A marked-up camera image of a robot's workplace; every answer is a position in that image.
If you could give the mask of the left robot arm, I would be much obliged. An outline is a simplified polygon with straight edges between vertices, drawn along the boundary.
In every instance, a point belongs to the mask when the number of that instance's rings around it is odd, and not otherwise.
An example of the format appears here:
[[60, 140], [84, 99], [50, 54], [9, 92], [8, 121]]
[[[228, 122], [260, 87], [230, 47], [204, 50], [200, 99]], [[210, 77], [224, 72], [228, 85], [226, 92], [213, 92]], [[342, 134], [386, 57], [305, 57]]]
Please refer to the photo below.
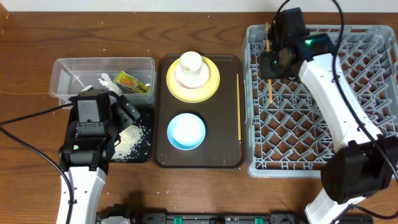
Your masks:
[[72, 108], [58, 151], [62, 191], [57, 223], [94, 223], [120, 134], [140, 113], [125, 96], [109, 90], [90, 88], [69, 100]]

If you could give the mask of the green orange snack wrapper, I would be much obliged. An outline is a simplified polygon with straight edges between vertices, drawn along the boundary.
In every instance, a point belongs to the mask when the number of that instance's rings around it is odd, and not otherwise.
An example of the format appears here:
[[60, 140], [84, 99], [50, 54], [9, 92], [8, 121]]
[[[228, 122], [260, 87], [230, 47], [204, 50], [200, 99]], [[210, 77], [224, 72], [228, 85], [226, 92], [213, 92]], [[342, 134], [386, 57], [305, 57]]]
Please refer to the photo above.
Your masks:
[[113, 83], [120, 84], [134, 93], [148, 93], [150, 86], [145, 85], [137, 78], [127, 74], [125, 71], [120, 71]]

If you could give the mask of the light blue bowl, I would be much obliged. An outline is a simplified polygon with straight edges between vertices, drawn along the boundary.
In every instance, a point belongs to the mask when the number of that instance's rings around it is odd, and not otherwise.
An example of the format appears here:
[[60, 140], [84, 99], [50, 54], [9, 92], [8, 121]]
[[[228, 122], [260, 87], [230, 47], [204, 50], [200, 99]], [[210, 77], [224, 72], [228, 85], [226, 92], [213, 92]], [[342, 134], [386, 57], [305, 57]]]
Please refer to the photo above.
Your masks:
[[206, 135], [203, 120], [192, 113], [182, 113], [174, 117], [167, 127], [167, 138], [171, 145], [181, 151], [197, 148]]

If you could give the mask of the white rice pile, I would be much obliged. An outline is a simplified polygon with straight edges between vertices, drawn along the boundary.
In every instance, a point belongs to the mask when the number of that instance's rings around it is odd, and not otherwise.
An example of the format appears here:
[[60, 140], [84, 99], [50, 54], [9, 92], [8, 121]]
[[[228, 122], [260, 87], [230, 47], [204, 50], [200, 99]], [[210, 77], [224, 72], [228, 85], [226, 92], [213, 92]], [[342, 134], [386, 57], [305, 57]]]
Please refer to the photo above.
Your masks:
[[152, 138], [150, 128], [131, 125], [121, 134], [121, 142], [115, 147], [112, 162], [142, 163], [150, 158]]

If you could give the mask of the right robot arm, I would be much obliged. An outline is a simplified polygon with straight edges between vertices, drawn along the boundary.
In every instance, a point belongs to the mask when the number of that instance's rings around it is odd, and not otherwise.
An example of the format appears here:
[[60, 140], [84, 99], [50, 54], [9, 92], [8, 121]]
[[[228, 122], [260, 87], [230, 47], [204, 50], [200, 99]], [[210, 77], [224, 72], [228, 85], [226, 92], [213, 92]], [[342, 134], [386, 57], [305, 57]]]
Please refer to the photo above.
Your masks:
[[364, 113], [338, 61], [339, 44], [306, 28], [268, 33], [266, 78], [300, 80], [331, 134], [334, 155], [321, 171], [322, 190], [305, 208], [309, 223], [334, 223], [397, 178], [397, 138], [382, 135]]

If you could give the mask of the white tissue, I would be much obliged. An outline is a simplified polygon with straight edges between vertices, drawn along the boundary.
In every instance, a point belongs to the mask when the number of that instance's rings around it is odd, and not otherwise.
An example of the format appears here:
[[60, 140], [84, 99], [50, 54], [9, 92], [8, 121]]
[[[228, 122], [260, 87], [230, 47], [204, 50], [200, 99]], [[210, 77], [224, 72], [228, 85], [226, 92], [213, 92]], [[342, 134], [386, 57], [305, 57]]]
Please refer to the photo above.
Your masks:
[[115, 84], [112, 81], [112, 79], [109, 77], [109, 75], [107, 73], [102, 73], [101, 77], [98, 79], [98, 81], [100, 82], [101, 85], [106, 87], [109, 91], [113, 91], [119, 96], [122, 95], [123, 92], [120, 89], [120, 87], [118, 87], [117, 84]]

